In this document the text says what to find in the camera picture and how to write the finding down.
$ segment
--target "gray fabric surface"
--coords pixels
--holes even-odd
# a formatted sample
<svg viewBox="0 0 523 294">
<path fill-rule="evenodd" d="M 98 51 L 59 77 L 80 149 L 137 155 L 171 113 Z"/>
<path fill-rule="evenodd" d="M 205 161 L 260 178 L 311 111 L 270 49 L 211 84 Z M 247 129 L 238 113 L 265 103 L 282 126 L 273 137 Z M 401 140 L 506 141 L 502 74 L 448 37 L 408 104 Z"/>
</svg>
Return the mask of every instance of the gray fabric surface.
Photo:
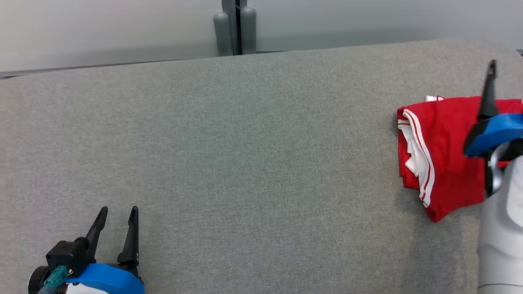
<svg viewBox="0 0 523 294">
<path fill-rule="evenodd" d="M 398 176 L 396 109 L 523 97 L 523 59 L 444 40 L 124 65 L 0 81 L 2 293 L 109 207 L 140 208 L 148 293 L 473 293 L 481 206 L 434 224 Z"/>
</svg>

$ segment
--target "folded clothing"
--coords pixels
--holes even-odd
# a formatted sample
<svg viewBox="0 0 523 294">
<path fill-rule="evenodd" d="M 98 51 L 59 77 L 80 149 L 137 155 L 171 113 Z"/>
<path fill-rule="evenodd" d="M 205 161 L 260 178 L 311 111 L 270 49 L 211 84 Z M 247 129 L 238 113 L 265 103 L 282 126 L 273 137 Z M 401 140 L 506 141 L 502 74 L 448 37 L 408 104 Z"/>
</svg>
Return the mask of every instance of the folded clothing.
<svg viewBox="0 0 523 294">
<path fill-rule="evenodd" d="M 483 201 L 483 159 L 463 154 L 480 100 L 438 96 L 397 110 L 403 186 L 419 189 L 419 198 L 433 222 Z M 523 113 L 520 99 L 496 100 L 496 105 L 500 113 Z"/>
</svg>

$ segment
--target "gray table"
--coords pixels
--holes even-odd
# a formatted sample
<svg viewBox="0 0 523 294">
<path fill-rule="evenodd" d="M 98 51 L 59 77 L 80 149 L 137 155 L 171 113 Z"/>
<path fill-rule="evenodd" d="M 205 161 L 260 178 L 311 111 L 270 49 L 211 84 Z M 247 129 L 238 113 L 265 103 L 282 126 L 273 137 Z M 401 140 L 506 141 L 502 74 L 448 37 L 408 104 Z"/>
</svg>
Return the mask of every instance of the gray table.
<svg viewBox="0 0 523 294">
<path fill-rule="evenodd" d="M 148 293 L 473 293 L 481 206 L 434 224 L 398 176 L 396 109 L 523 97 L 523 59 L 445 40 L 100 67 L 0 81 L 2 293 L 109 207 L 140 208 Z"/>
</svg>

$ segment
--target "white stripe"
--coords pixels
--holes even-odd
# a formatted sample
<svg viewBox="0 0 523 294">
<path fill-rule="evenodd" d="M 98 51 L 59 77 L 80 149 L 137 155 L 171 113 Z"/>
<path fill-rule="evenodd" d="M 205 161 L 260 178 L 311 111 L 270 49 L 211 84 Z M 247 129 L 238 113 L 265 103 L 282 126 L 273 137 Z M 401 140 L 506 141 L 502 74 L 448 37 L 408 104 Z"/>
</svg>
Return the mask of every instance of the white stripe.
<svg viewBox="0 0 523 294">
<path fill-rule="evenodd" d="M 405 117 L 407 117 L 408 119 L 412 120 L 413 121 L 412 124 L 414 125 L 414 119 L 412 119 L 410 114 L 404 113 L 403 115 Z M 419 133 L 420 133 L 419 126 L 416 129 L 418 130 L 418 131 L 416 131 L 416 133 L 419 136 Z M 418 174 L 419 174 L 419 176 L 418 176 L 419 177 L 419 199 L 423 202 L 423 205 L 425 207 L 428 207 L 428 205 L 430 204 L 430 200 L 429 200 L 429 198 L 427 198 L 427 191 L 425 190 L 425 184 L 427 183 L 427 179 L 429 178 L 429 169 L 430 168 L 429 168 L 429 162 L 428 162 L 427 156 L 425 155 L 425 151 L 422 151 L 422 147 L 418 140 L 418 136 L 413 135 L 415 144 L 419 149 L 418 157 L 419 157 L 420 161 L 425 160 L 425 166 L 426 166 L 425 170 L 423 171 L 423 174 L 421 172 L 418 172 Z"/>
<path fill-rule="evenodd" d="M 414 140 L 414 134 L 412 132 L 412 126 L 410 123 L 398 125 L 399 129 L 402 131 L 403 137 L 407 141 L 407 153 L 411 155 L 413 161 L 414 170 L 410 169 L 405 163 L 405 166 L 418 178 L 419 184 L 421 185 L 425 179 L 425 174 L 427 170 L 427 160 L 423 151 L 418 147 L 418 144 Z"/>
<path fill-rule="evenodd" d="M 416 129 L 417 136 L 414 136 L 414 139 L 416 140 L 416 143 L 418 144 L 420 149 L 423 150 L 423 152 L 425 153 L 427 164 L 430 166 L 430 168 L 428 168 L 426 170 L 426 172 L 428 172 L 428 170 L 430 170 L 430 175 L 426 175 L 425 180 L 423 181 L 424 182 L 423 185 L 420 186 L 420 192 L 421 192 L 421 190 L 423 190 L 423 187 L 425 186 L 425 182 L 427 182 L 427 178 L 428 178 L 427 188 L 425 190 L 425 199 L 423 199 L 423 201 L 427 206 L 429 206 L 430 205 L 430 194 L 432 193 L 432 188 L 434 186 L 434 178 L 435 178 L 434 164 L 432 163 L 432 158 L 430 157 L 430 153 L 428 151 L 427 145 L 425 144 L 425 140 L 423 139 L 422 127 L 421 127 L 421 124 L 419 123 L 418 117 L 412 111 L 410 111 L 408 109 L 405 109 L 403 111 L 403 115 L 406 116 L 409 119 L 409 121 L 412 120 L 412 121 L 410 121 L 410 123 L 414 124 L 416 126 L 415 129 Z"/>
<path fill-rule="evenodd" d="M 409 114 L 403 114 L 405 117 L 407 117 L 408 119 L 411 119 L 410 115 Z M 402 125 L 400 126 L 400 129 L 403 131 L 403 135 L 406 137 L 406 135 L 409 135 L 409 138 L 407 140 L 407 146 L 409 143 L 411 143 L 412 145 L 412 148 L 413 149 L 417 149 L 416 152 L 414 152 L 414 154 L 411 154 L 411 156 L 414 156 L 414 157 L 417 157 L 417 162 L 421 163 L 422 161 L 425 162 L 425 168 L 419 168 L 418 169 L 418 180 L 419 180 L 419 198 L 421 199 L 423 197 L 423 193 L 425 192 L 425 190 L 423 189 L 423 187 L 425 187 L 425 183 L 426 183 L 426 180 L 428 178 L 428 160 L 427 160 L 427 157 L 425 156 L 425 152 L 422 151 L 421 147 L 420 147 L 420 143 L 418 142 L 418 138 L 416 137 L 416 135 L 414 134 L 414 127 L 413 127 L 413 123 L 410 124 L 409 122 L 409 125 L 408 126 L 405 126 L 405 125 Z"/>
</svg>

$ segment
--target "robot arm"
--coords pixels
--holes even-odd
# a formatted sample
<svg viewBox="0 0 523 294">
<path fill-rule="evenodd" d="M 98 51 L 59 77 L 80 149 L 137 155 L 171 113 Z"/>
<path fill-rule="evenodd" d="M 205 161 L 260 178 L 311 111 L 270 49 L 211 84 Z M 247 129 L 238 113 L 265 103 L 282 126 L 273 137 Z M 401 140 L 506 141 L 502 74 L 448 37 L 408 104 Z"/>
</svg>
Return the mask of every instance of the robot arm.
<svg viewBox="0 0 523 294">
<path fill-rule="evenodd" d="M 485 160 L 485 195 L 478 293 L 523 293 L 523 114 L 499 115 L 492 61 L 465 155 Z M 505 170 L 499 161 L 510 161 Z"/>
<path fill-rule="evenodd" d="M 48 266 L 35 269 L 29 279 L 29 294 L 145 293 L 137 269 L 138 207 L 134 206 L 129 215 L 129 229 L 118 263 L 96 263 L 94 256 L 107 212 L 108 208 L 102 207 L 85 237 L 74 242 L 60 241 L 46 254 Z"/>
</svg>

